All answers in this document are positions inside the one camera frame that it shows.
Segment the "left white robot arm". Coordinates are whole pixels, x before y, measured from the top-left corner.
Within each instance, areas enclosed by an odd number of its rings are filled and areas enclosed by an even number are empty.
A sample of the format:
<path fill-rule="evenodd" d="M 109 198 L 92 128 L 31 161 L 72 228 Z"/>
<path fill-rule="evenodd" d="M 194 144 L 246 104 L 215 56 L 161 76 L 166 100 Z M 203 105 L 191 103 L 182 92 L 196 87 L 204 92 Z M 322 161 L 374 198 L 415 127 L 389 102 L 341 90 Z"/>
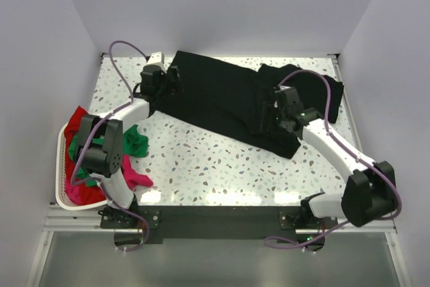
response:
<path fill-rule="evenodd" d="M 134 193 L 121 170 L 123 134 L 137 122 L 150 118 L 163 97 L 183 91 L 175 65 L 168 69 L 160 63 L 145 65 L 140 78 L 125 103 L 102 115 L 86 114 L 81 118 L 73 153 L 71 184 L 79 186 L 95 180 L 108 205 L 118 209 L 115 219 L 124 228 L 138 223 L 139 211 L 131 207 Z"/>

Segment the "white laundry basket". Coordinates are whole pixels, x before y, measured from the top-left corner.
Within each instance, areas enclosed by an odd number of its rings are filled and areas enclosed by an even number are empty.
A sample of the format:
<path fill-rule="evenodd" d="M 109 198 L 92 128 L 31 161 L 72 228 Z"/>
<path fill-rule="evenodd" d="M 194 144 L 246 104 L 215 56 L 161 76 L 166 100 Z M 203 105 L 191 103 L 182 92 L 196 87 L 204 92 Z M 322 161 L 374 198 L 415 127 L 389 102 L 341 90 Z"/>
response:
<path fill-rule="evenodd" d="M 65 155 L 66 155 L 66 138 L 64 130 L 67 127 L 65 124 L 58 134 L 58 142 L 56 148 L 56 180 L 55 180 L 55 198 L 56 203 L 63 209 L 68 211 L 83 211 L 91 210 L 95 208 L 101 208 L 107 205 L 107 201 L 96 202 L 79 206 L 74 204 L 66 194 L 65 183 L 66 183 L 66 169 L 65 169 Z"/>

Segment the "green t shirt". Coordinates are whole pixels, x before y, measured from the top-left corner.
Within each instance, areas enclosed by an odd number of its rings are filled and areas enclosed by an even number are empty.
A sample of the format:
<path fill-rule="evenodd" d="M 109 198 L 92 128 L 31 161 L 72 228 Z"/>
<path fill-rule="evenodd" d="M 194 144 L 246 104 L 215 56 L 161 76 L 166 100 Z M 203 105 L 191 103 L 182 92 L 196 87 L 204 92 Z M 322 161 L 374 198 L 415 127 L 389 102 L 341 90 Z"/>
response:
<path fill-rule="evenodd" d="M 129 157 L 136 157 L 136 158 L 142 158 L 146 156 L 147 150 L 148 150 L 148 137 L 140 134 L 138 132 L 138 126 L 135 124 L 131 128 L 129 128 L 124 134 L 123 134 L 123 153 L 125 155 L 128 155 Z M 103 144 L 104 139 L 103 138 L 94 138 L 92 140 L 92 143 L 95 144 Z M 73 174 L 73 171 L 75 169 L 75 163 L 74 163 L 74 152 L 75 152 L 75 146 L 77 143 L 77 133 L 72 137 L 71 143 L 68 146 L 68 155 L 69 159 L 72 162 L 71 166 L 71 173 Z M 85 172 L 82 168 L 79 168 L 76 179 L 85 179 L 88 178 L 90 175 Z M 93 187 L 96 186 L 96 182 L 91 180 L 88 181 L 85 184 L 87 187 Z"/>

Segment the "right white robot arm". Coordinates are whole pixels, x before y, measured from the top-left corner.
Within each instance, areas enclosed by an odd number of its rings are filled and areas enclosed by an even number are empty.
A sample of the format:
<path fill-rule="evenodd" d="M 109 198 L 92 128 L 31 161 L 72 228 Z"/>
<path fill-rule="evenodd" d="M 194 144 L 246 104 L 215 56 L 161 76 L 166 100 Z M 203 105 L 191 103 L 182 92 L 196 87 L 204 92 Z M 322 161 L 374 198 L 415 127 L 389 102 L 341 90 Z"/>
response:
<path fill-rule="evenodd" d="M 272 102 L 264 107 L 262 129 L 290 133 L 315 148 L 345 182 L 340 194 L 318 193 L 300 203 L 299 219 L 309 229 L 323 218 L 345 218 L 362 227 L 398 211 L 394 169 L 361 153 L 329 125 L 314 108 L 306 109 L 293 87 L 275 89 Z"/>

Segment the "aluminium frame rail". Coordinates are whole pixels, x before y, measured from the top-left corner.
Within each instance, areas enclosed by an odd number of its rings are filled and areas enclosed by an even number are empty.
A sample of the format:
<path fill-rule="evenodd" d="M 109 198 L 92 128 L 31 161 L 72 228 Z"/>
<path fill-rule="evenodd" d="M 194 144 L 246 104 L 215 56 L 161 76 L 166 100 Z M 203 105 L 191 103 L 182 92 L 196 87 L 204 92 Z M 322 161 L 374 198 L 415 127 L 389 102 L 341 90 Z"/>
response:
<path fill-rule="evenodd" d="M 63 204 L 52 204 L 48 208 L 48 214 L 44 220 L 46 231 L 70 231 L 91 232 L 101 230 L 100 211 L 108 206 L 105 201 L 92 205 L 67 206 Z M 395 233 L 396 224 L 391 214 L 378 216 L 369 214 L 358 216 L 349 214 L 347 218 L 338 217 L 338 222 L 348 223 L 341 228 L 351 232 L 365 233 Z"/>

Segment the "red t shirt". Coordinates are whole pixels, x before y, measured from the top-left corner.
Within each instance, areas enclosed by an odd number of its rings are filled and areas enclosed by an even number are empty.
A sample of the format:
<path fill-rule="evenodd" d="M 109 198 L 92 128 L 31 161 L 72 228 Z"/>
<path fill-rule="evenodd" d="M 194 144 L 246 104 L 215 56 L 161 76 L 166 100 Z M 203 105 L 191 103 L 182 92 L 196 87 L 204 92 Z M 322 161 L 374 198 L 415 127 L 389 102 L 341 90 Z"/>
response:
<path fill-rule="evenodd" d="M 97 186 L 87 187 L 84 183 L 79 186 L 73 186 L 71 184 L 71 176 L 75 168 L 75 163 L 70 158 L 68 149 L 70 148 L 73 138 L 75 137 L 75 135 L 79 130 L 81 118 L 86 113 L 87 112 L 81 106 L 79 106 L 75 110 L 74 114 L 71 116 L 63 132 L 66 140 L 65 153 L 64 153 L 66 179 L 64 181 L 64 184 L 65 184 L 64 190 L 68 198 L 71 200 L 71 202 L 78 206 L 84 206 L 88 204 L 94 204 L 101 201 L 105 201 L 104 194 Z"/>

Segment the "pink t shirt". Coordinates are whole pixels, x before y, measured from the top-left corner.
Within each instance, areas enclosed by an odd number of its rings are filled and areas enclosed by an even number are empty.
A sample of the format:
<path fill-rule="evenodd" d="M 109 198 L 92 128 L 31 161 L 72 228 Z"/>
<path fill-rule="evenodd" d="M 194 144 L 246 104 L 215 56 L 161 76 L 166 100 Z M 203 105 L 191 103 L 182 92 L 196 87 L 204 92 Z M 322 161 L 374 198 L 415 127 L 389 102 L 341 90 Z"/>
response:
<path fill-rule="evenodd" d="M 87 187 L 85 184 L 73 186 L 71 184 L 71 176 L 75 164 L 69 156 L 65 157 L 65 192 L 69 199 L 76 205 L 88 205 L 105 200 L 105 196 L 101 189 L 97 186 Z M 137 186 L 152 187 L 153 181 L 147 176 L 137 173 L 133 168 L 128 155 L 124 155 L 122 161 L 122 174 L 129 189 L 134 190 Z"/>

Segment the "folded black t shirt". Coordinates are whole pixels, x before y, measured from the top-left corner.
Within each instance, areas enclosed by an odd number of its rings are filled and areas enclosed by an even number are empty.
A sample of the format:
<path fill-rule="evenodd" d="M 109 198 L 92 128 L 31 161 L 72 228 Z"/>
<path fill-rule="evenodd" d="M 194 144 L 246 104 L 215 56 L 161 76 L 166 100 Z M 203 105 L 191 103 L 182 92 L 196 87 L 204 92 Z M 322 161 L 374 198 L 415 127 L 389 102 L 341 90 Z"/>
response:
<path fill-rule="evenodd" d="M 270 87 L 275 87 L 285 77 L 299 69 L 299 67 L 291 64 L 283 67 L 262 65 L 258 70 L 258 74 L 264 82 L 270 85 Z M 329 123 L 335 124 L 339 115 L 339 107 L 343 97 L 344 85 L 342 82 L 338 82 L 328 75 L 323 75 L 323 77 L 327 80 L 327 83 L 331 88 L 328 120 Z M 327 89 L 320 77 L 311 73 L 298 73 L 297 75 L 289 78 L 283 83 L 283 85 L 296 88 L 306 109 L 315 108 L 321 114 L 324 114 L 327 101 Z"/>

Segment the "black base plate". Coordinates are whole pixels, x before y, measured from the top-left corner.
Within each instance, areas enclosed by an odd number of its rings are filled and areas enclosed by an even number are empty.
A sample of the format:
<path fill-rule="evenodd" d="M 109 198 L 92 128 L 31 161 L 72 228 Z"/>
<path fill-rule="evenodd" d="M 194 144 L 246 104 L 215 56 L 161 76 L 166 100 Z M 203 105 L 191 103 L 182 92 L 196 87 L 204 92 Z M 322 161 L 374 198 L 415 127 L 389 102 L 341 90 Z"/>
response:
<path fill-rule="evenodd" d="M 304 241 L 299 230 L 328 230 L 334 217 L 304 216 L 299 206 L 137 206 L 131 212 L 106 206 L 98 212 L 102 229 L 115 230 L 117 246 L 136 245 L 142 239 L 161 244 L 165 239 L 263 240 L 281 236 Z"/>

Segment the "black t shirt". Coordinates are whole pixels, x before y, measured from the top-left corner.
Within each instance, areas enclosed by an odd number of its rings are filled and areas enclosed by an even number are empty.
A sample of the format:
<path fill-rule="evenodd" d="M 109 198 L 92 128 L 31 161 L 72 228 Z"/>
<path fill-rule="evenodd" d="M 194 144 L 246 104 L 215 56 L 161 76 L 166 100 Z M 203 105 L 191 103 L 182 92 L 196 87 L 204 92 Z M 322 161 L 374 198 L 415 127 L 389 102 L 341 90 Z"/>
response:
<path fill-rule="evenodd" d="M 275 87 L 285 77 L 299 69 L 299 67 L 291 64 L 283 67 L 262 65 L 258 70 L 258 74 L 264 82 L 270 85 L 270 87 Z M 338 82 L 328 75 L 323 75 L 323 77 L 327 80 L 327 83 L 331 88 L 328 120 L 329 123 L 335 124 L 339 115 L 339 107 L 343 97 L 344 85 L 342 82 Z M 321 114 L 324 114 L 327 101 L 327 89 L 320 77 L 311 73 L 298 73 L 297 75 L 289 78 L 283 83 L 283 85 L 296 88 L 306 109 L 315 108 Z"/>
<path fill-rule="evenodd" d="M 287 159 L 300 148 L 293 134 L 262 127 L 274 90 L 257 71 L 180 50 L 171 64 L 183 91 L 162 97 L 159 112 Z"/>

